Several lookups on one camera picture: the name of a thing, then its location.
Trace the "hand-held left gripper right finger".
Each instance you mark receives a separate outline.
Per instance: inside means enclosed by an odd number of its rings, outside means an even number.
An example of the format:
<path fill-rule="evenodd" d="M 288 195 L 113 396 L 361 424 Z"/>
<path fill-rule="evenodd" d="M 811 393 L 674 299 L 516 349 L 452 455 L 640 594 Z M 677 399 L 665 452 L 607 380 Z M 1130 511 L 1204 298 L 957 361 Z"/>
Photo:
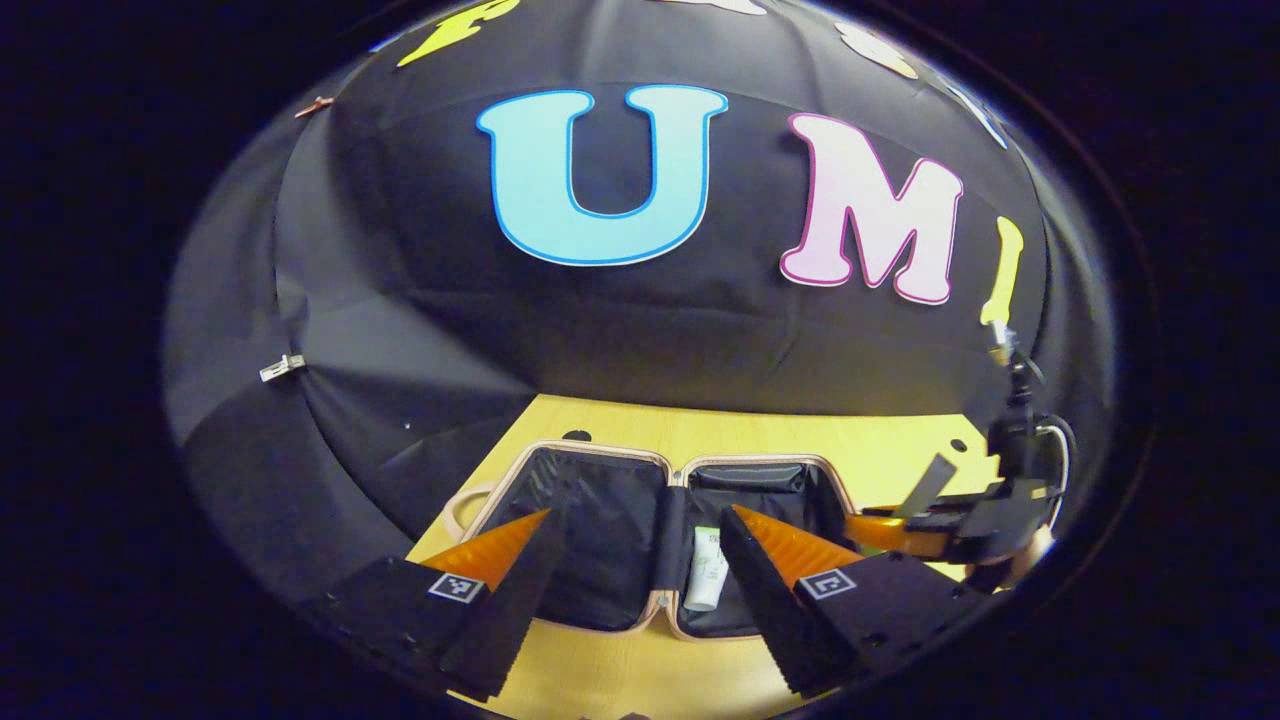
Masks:
<path fill-rule="evenodd" d="M 864 557 L 732 505 L 719 546 L 787 688 L 814 698 L 900 671 L 986 606 L 986 594 L 910 556 Z"/>

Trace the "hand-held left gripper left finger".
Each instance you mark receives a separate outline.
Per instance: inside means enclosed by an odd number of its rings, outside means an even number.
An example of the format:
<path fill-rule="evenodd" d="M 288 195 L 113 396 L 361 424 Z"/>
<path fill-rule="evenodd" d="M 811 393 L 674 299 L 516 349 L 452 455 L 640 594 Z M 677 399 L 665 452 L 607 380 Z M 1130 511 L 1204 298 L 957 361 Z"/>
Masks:
<path fill-rule="evenodd" d="M 499 694 L 566 548 L 544 509 L 421 562 L 385 557 L 303 601 L 335 643 L 420 691 Z"/>

